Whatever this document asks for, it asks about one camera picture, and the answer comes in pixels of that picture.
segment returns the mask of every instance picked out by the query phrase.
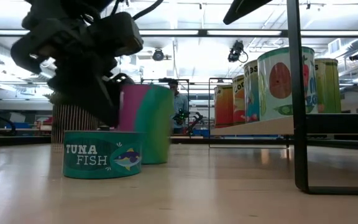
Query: striped cylinder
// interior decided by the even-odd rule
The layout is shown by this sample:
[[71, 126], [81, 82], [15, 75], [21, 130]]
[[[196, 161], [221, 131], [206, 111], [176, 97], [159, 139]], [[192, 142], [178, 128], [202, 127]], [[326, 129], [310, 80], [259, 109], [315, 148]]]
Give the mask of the striped cylinder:
[[63, 143], [65, 131], [89, 131], [98, 128], [98, 120], [75, 105], [54, 105], [52, 123], [52, 144]]

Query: wooden table surface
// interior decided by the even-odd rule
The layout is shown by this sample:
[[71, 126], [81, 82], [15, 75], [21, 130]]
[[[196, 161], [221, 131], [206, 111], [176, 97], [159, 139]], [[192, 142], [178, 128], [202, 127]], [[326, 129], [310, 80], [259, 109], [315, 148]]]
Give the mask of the wooden table surface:
[[[62, 177], [62, 151], [0, 148], [0, 223], [358, 223], [358, 197], [295, 187], [292, 150], [172, 145], [167, 164], [108, 180]], [[358, 151], [310, 147], [310, 182], [358, 185]]]

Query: pink and green cup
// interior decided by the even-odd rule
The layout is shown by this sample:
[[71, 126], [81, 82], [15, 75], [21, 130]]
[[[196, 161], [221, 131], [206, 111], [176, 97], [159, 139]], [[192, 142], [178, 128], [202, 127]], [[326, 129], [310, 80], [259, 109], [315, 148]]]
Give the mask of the pink and green cup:
[[142, 163], [162, 164], [168, 161], [172, 92], [158, 85], [126, 85], [121, 92], [119, 130], [143, 133]]

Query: wooden shelf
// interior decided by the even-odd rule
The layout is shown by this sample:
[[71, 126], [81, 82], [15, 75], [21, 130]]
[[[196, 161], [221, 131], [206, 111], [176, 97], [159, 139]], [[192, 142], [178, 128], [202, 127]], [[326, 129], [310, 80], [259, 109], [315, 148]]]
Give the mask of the wooden shelf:
[[251, 134], [293, 134], [293, 118], [272, 119], [248, 124], [239, 124], [227, 128], [215, 128], [211, 130], [212, 135], [251, 135]]

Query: green can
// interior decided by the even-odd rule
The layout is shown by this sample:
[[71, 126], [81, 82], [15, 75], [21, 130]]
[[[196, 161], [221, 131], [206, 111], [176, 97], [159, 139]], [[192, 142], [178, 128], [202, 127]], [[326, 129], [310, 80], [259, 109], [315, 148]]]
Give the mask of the green can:
[[338, 61], [331, 58], [314, 60], [318, 113], [340, 113], [341, 93], [339, 92]]
[[108, 179], [138, 174], [142, 134], [111, 131], [67, 131], [63, 175], [78, 179]]

